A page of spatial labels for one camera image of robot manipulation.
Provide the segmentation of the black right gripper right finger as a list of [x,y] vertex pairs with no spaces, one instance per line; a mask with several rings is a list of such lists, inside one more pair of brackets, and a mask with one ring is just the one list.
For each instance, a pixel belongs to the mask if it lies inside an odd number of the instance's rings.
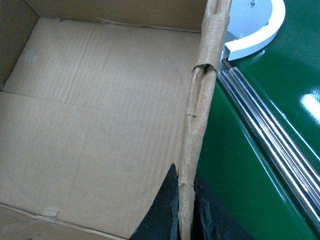
[[205,178],[194,178],[193,240],[252,240],[253,236],[232,216]]

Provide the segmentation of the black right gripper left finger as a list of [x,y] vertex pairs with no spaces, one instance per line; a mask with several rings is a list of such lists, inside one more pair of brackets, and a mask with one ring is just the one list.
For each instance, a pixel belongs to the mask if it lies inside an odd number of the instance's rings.
[[172,164],[147,214],[130,236],[131,240],[177,240],[179,238],[179,187]]

